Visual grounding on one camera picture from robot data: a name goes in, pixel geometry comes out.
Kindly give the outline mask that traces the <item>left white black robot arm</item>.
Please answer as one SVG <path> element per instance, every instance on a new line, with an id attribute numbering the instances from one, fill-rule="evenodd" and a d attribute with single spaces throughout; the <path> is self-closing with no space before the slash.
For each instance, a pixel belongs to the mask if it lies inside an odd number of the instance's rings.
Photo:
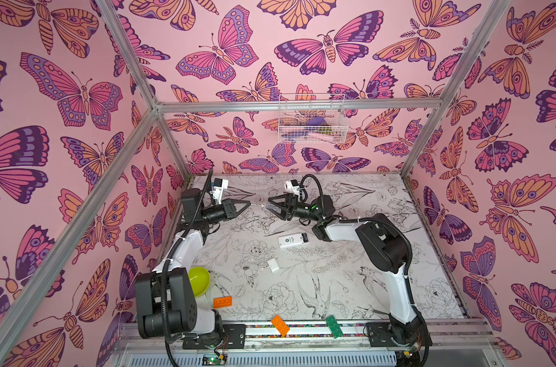
<path id="1" fill-rule="evenodd" d="M 227 339 L 218 311 L 197 305 L 189 271 L 211 226 L 239 217 L 250 201 L 224 199 L 228 182 L 212 174 L 210 170 L 202 189 L 183 192 L 184 220 L 176 226 L 169 251 L 152 272 L 137 277 L 137 327 L 144 339 L 162 337 L 172 344 L 188 337 L 210 348 Z"/>

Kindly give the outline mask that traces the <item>white battery cover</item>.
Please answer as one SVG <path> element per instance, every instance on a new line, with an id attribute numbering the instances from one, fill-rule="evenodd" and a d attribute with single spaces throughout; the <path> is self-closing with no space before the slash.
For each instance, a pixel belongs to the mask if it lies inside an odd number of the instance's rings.
<path id="1" fill-rule="evenodd" d="M 267 261 L 268 267 L 272 272 L 278 272 L 280 270 L 280 266 L 275 258 L 271 258 Z"/>

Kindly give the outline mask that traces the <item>white remote control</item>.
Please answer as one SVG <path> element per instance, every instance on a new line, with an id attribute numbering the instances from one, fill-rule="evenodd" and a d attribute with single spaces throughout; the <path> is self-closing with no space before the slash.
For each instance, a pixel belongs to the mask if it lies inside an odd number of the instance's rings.
<path id="1" fill-rule="evenodd" d="M 279 247 L 281 249 L 287 249 L 294 246 L 304 246 L 308 242 L 309 237 L 305 232 L 284 235 L 278 238 Z"/>

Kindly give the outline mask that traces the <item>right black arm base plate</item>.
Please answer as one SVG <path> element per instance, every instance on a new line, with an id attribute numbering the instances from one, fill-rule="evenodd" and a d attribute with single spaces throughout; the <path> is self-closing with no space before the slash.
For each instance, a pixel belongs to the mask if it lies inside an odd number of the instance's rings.
<path id="1" fill-rule="evenodd" d="M 432 346 L 432 339 L 426 325 L 417 319 L 409 324 L 388 321 L 369 322 L 366 323 L 364 332 L 371 347 L 417 350 Z"/>

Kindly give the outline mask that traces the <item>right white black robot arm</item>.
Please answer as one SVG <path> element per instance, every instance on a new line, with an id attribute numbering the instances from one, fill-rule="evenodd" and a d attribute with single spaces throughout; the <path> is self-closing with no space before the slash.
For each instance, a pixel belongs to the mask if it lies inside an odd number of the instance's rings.
<path id="1" fill-rule="evenodd" d="M 389 334 L 399 347 L 419 343 L 430 347 L 426 321 L 418 310 L 410 283 L 413 248 L 410 241 L 382 213 L 346 219 L 337 214 L 330 196 L 324 194 L 312 174 L 288 180 L 284 193 L 267 200 L 268 210 L 283 221 L 298 218 L 313 225 L 314 236 L 324 242 L 360 243 L 372 265 L 384 274 L 389 306 Z"/>

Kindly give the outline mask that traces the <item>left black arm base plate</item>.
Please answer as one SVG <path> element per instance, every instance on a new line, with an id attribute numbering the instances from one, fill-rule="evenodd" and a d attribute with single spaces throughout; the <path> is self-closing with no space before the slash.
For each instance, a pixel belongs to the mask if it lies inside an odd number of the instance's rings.
<path id="1" fill-rule="evenodd" d="M 245 346 L 245 324 L 224 324 L 222 331 L 200 334 L 198 337 L 186 337 L 183 340 L 184 350 L 242 350 Z"/>

